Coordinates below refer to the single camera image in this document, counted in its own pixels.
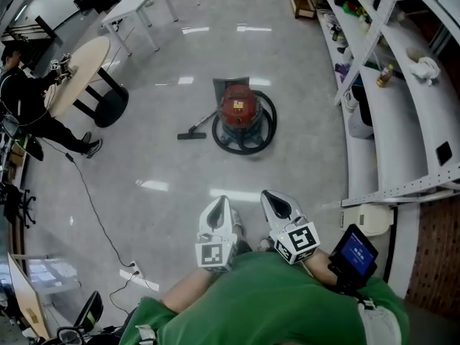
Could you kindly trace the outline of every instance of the small screen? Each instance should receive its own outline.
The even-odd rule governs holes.
[[[351,234],[341,253],[351,265],[364,275],[374,260],[371,252],[362,244],[355,234]]]

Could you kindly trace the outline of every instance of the round table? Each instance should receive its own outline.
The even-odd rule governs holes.
[[[101,128],[108,127],[119,119],[127,107],[129,94],[101,68],[109,49],[110,40],[107,37],[97,37],[72,54],[70,67],[78,67],[77,73],[72,78],[65,79],[61,85],[55,88],[50,87],[46,94],[45,105],[49,104],[48,109],[52,117],[62,116],[73,104],[94,119],[96,125]],[[96,73],[112,88],[103,96],[89,85]],[[78,100],[83,90],[98,101],[96,110],[91,110]]]

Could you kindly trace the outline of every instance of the floor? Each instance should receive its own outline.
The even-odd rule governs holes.
[[[120,29],[132,56],[112,42],[105,68],[129,91],[123,117],[107,129],[74,108],[63,119],[79,137],[88,130],[103,137],[93,159],[75,160],[123,261],[135,260],[147,280],[159,285],[153,292],[132,282],[115,294],[115,303],[127,311],[142,296],[161,297],[196,266],[198,217],[221,193],[231,196],[253,247],[269,231],[257,202],[264,189],[299,201],[316,223],[322,249],[330,252],[341,237],[334,206],[347,190],[344,124],[341,109],[331,105],[336,81],[319,23],[294,19],[289,0],[172,2],[179,22],[172,21],[163,0],[147,9],[160,51],[152,51],[129,19]],[[75,47],[104,34],[101,19]],[[239,32],[239,24],[263,30]],[[251,157],[226,153],[214,144],[210,123],[201,129],[207,139],[176,140],[215,106],[212,78],[245,75],[277,107],[270,147]],[[97,78],[92,86],[108,90]],[[86,93],[80,100],[95,106]],[[26,179],[37,196],[37,225],[27,232],[27,251],[64,255],[77,269],[82,288],[53,300],[70,322],[98,290],[105,305],[100,323],[119,325],[126,314],[113,307],[109,293],[124,285],[120,269],[128,269],[103,236],[78,171],[62,154],[44,148],[45,161],[31,160]],[[387,236],[376,241],[379,275],[386,244]]]

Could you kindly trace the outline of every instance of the vacuum hose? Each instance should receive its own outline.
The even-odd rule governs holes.
[[[265,138],[265,140],[262,141],[262,143],[259,146],[246,147],[244,145],[244,132],[245,132],[245,129],[242,129],[241,131],[239,131],[238,135],[236,136],[236,141],[238,143],[239,148],[241,148],[241,149],[231,148],[231,147],[225,145],[221,141],[219,136],[217,135],[217,124],[218,124],[220,119],[219,119],[218,116],[216,116],[214,118],[214,120],[213,120],[213,128],[212,128],[213,138],[214,138],[214,141],[217,143],[217,145],[221,149],[223,149],[224,151],[234,153],[235,155],[253,155],[254,153],[258,153],[258,152],[264,150],[271,143],[271,141],[273,140],[273,136],[275,135],[276,127],[277,127],[277,113],[276,113],[275,105],[273,104],[272,100],[270,100],[270,98],[265,93],[263,93],[261,91],[254,91],[254,90],[252,92],[257,97],[262,97],[267,102],[267,104],[270,107],[270,109],[272,110],[272,115],[271,116],[270,116],[270,113],[266,109],[263,109],[263,113],[262,113],[262,115],[265,116],[265,118],[267,119],[267,123],[268,123],[267,138]]]

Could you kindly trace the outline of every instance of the green shirt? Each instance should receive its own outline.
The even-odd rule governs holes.
[[[372,278],[360,293],[392,311],[408,342],[408,317],[386,283]],[[135,325],[149,324],[160,345],[366,344],[354,298],[336,294],[278,253],[238,256],[206,294],[177,314],[151,298],[139,304],[120,345],[137,345]]]

